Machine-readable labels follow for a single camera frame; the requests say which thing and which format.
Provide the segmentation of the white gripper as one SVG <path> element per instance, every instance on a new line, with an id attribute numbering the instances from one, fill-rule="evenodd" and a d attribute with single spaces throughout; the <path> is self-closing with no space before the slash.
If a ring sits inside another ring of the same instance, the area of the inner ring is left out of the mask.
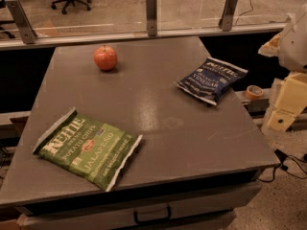
<path id="1" fill-rule="evenodd" d="M 265 57 L 277 57 L 281 33 L 263 44 L 258 53 Z M 286 131 L 307 107 L 307 74 L 291 73 L 282 81 L 275 108 L 268 120 L 268 128 Z"/>

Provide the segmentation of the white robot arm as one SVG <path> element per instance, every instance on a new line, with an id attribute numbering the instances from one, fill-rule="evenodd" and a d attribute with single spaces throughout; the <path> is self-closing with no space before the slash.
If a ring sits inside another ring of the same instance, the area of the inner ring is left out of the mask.
<path id="1" fill-rule="evenodd" d="M 290 74 L 281 82 L 268 127 L 286 131 L 307 107 L 307 4 L 290 17 L 283 31 L 263 44 L 258 53 L 278 57 Z"/>

